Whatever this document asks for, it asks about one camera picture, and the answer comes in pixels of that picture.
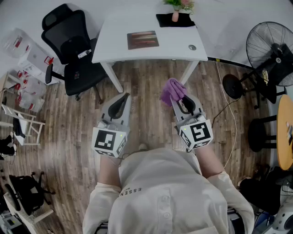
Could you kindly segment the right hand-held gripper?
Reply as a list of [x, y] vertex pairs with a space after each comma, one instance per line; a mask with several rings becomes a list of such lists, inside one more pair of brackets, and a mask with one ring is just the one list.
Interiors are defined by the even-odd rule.
[[199, 99], [194, 95], [185, 95], [179, 101], [172, 96], [170, 100], [177, 119], [175, 129], [185, 143], [186, 150], [191, 151], [211, 143], [213, 140], [211, 121], [206, 118]]

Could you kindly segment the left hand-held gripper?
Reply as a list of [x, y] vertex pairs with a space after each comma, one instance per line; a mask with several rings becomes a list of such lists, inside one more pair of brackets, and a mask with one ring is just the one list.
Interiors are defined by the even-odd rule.
[[98, 154], [118, 158], [130, 133], [131, 95], [121, 93], [102, 107], [98, 126], [93, 128], [92, 149]]

